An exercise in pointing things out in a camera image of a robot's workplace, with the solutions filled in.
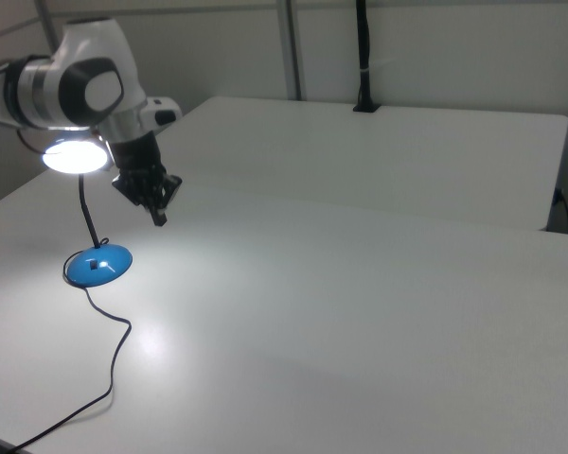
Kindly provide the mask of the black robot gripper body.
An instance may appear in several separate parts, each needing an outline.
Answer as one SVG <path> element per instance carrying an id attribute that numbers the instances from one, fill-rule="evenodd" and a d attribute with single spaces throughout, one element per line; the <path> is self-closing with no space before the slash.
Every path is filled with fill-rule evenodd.
<path id="1" fill-rule="evenodd" d="M 160 202 L 169 206 L 183 180 L 168 174 L 153 132 L 132 141 L 111 143 L 110 151 L 118 169 L 112 182 L 116 190 L 136 206 L 153 207 Z"/>

